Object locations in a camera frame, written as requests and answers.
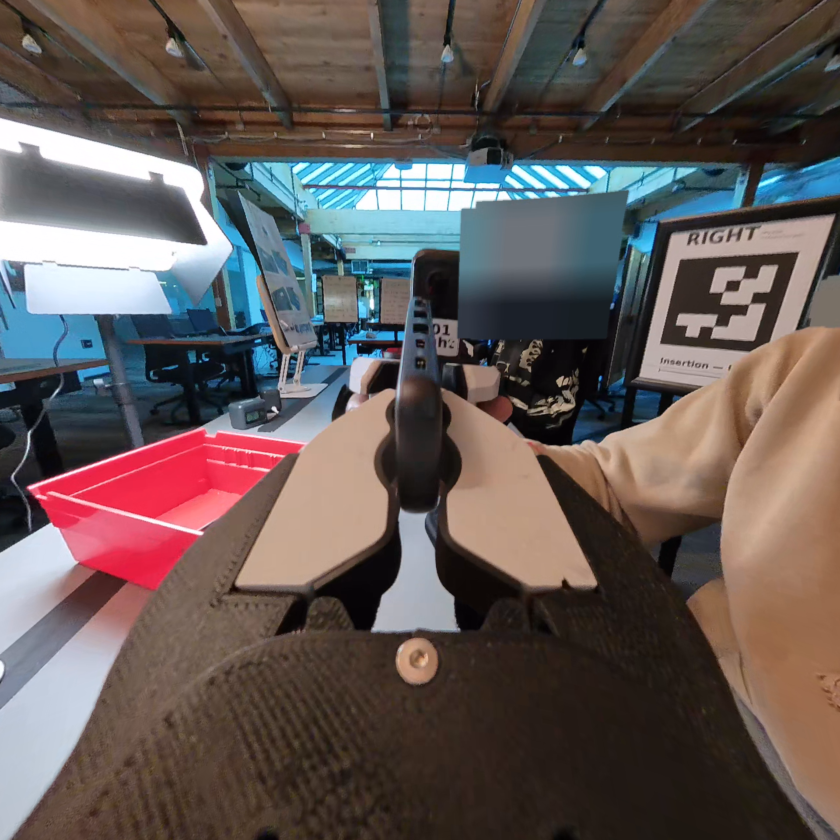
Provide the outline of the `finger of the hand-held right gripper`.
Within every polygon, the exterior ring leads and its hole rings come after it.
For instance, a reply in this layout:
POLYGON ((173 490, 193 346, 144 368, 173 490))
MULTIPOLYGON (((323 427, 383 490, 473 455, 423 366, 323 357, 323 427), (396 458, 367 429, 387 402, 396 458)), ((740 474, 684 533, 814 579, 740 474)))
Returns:
POLYGON ((350 366, 350 397, 346 410, 352 411, 372 396, 396 387, 396 359, 356 358, 350 366))
POLYGON ((453 393, 472 404, 488 403, 499 396, 501 374, 492 366, 453 364, 453 393))

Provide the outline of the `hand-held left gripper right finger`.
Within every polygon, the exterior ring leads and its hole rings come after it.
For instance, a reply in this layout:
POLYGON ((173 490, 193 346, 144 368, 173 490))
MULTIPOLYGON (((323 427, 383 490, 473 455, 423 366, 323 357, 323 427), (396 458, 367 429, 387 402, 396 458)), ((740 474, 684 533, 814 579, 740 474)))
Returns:
POLYGON ((593 592, 595 574, 533 449, 446 392, 448 441, 459 456, 437 520, 437 574, 457 601, 593 592))

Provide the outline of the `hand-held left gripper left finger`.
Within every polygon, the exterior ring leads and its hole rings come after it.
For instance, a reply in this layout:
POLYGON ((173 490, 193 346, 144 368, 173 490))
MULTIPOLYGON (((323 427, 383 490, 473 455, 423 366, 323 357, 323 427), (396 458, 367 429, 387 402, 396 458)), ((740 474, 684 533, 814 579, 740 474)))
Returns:
POLYGON ((379 600, 401 547, 394 479, 383 466, 395 391, 374 395, 305 444, 235 580, 253 593, 328 589, 379 600))

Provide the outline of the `dark grey slim usb hub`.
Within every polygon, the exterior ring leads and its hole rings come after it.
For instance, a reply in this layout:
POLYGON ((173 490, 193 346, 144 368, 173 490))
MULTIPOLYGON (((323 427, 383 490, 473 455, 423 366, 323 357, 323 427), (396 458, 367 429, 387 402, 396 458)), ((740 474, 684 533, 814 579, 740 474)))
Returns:
POLYGON ((435 508, 443 447, 444 410, 431 304, 408 305, 394 404, 395 479, 401 508, 435 508))

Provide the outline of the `red plastic bin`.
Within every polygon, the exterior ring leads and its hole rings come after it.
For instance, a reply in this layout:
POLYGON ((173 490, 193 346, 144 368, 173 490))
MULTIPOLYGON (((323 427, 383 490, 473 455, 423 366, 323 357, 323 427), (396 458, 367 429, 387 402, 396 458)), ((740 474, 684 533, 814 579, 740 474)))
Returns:
POLYGON ((198 428, 28 490, 78 564, 154 591, 209 526, 303 447, 198 428))

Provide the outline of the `person's right forearm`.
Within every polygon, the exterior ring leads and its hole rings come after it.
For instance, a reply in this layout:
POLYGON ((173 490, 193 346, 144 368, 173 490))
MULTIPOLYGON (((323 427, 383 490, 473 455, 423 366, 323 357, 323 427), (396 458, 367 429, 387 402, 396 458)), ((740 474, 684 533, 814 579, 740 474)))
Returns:
POLYGON ((838 328, 793 332, 601 443, 529 446, 646 545, 722 520, 727 502, 769 511, 838 467, 838 350, 838 328))

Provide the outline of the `wooden notice board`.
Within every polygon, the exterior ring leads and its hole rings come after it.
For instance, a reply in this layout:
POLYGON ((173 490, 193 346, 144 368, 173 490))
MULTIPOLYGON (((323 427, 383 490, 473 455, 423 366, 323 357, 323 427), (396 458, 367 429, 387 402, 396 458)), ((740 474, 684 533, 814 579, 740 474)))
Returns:
POLYGON ((411 281, 408 278, 384 277, 380 288, 380 324, 387 329, 404 330, 408 305, 411 301, 411 281))
POLYGON ((355 324, 360 319, 357 280, 353 275, 321 278, 323 320, 355 324))

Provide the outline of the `white clipboard stand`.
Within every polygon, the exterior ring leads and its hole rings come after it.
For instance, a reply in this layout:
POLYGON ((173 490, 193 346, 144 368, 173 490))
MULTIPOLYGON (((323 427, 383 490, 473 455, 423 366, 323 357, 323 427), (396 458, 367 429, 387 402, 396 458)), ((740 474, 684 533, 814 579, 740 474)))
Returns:
POLYGON ((309 399, 320 395, 328 384, 318 382, 314 384, 303 384, 301 382, 303 363, 306 360, 306 351, 282 353, 278 362, 278 393, 282 400, 309 399), (291 363, 295 363, 295 370, 292 379, 288 379, 291 363))

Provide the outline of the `small grey power station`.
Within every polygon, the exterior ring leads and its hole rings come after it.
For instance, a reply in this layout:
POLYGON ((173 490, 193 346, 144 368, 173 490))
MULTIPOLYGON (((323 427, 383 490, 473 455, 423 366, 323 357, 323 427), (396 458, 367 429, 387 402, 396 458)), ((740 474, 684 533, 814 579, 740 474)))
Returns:
POLYGON ((227 417, 232 429, 245 431, 275 420, 281 407, 279 392, 269 389, 255 397, 231 402, 227 407, 227 417))

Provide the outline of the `wooden instruction clipboard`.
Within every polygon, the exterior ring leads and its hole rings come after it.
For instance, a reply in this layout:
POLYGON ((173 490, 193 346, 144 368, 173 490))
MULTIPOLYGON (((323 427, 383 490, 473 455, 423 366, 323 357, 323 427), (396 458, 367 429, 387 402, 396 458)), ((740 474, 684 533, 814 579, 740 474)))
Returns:
POLYGON ((306 298, 291 264, 277 223, 243 194, 238 195, 248 231, 255 246, 255 258, 266 285, 268 304, 266 314, 276 341, 283 353, 296 353, 316 346, 317 336, 312 327, 306 298))

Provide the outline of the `office desk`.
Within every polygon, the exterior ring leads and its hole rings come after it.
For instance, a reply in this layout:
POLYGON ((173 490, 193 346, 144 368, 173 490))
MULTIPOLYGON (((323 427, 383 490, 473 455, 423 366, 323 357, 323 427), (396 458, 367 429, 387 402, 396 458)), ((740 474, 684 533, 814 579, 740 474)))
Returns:
POLYGON ((81 389, 79 373, 91 369, 109 369, 105 359, 5 359, 1 363, 1 408, 19 410, 28 431, 32 432, 31 448, 42 477, 63 472, 64 465, 49 415, 38 416, 46 409, 50 394, 61 385, 60 395, 81 389))
POLYGON ((129 339, 127 345, 142 348, 145 378, 149 383, 180 389, 178 395, 153 404, 150 414, 159 416, 161 409, 170 407, 166 425, 185 427, 203 422, 204 406, 212 408, 217 416, 224 414, 226 403, 212 391, 213 382, 232 377, 239 382, 236 394, 239 399, 257 398, 259 384, 254 351, 267 340, 265 333, 200 334, 129 339))

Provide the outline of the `grey light stand pole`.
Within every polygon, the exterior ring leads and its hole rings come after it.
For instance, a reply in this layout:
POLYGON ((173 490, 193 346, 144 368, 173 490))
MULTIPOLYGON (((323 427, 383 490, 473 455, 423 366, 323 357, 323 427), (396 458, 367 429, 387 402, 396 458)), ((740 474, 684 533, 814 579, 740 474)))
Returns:
POLYGON ((114 328, 114 316, 97 314, 94 316, 98 325, 103 348, 106 352, 108 367, 111 372, 111 392, 122 417, 131 448, 144 446, 140 415, 125 367, 121 343, 114 328))

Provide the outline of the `framed black-white marker sign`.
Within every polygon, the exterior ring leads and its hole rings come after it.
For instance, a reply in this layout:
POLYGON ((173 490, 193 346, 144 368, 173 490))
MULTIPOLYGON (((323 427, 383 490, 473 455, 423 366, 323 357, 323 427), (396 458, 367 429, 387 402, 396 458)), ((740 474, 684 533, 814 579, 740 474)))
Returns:
POLYGON ((685 395, 801 329, 838 230, 838 196, 658 222, 625 387, 685 395))

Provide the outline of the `white studio light panel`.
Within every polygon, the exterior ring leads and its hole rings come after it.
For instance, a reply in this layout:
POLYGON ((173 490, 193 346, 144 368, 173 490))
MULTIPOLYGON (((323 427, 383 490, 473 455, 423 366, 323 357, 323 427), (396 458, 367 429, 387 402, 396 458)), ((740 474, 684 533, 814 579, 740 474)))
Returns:
POLYGON ((1 257, 35 314, 169 314, 159 274, 197 304, 232 246, 195 167, 8 119, 1 257))

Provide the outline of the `person's beige hoodie torso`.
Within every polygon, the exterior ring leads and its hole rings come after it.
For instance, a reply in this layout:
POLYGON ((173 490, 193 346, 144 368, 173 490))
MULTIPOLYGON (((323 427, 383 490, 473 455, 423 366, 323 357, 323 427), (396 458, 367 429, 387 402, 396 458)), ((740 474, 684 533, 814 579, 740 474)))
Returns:
POLYGON ((837 533, 725 517, 721 566, 689 608, 772 776, 838 838, 837 533))

